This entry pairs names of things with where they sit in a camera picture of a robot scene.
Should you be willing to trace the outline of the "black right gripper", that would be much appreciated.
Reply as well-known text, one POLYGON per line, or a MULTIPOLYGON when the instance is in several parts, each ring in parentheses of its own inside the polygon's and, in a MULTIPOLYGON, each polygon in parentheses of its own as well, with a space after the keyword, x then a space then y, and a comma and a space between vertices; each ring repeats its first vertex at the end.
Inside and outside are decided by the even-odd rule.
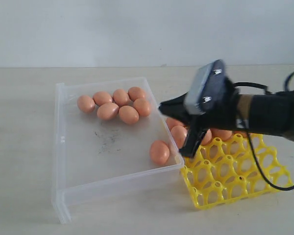
POLYGON ((190 115, 184 107, 186 94, 177 98, 163 101, 158 110, 161 114, 185 123, 189 126, 187 136, 179 153, 183 157, 195 157, 208 128, 244 131, 247 129, 247 119, 239 108, 241 95, 234 83, 224 81, 224 91, 218 96, 219 100, 210 112, 203 115, 190 115))

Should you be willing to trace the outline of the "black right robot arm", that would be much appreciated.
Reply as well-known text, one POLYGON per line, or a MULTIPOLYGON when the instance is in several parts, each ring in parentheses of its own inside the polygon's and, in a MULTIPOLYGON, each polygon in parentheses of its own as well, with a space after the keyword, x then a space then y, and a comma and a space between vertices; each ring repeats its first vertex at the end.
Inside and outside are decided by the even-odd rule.
POLYGON ((186 107, 187 95, 163 101, 159 111, 189 127, 179 148, 183 157, 193 158, 208 129, 250 132, 284 137, 294 141, 294 90, 265 94, 240 94, 226 79, 205 85, 195 92, 194 111, 186 107))

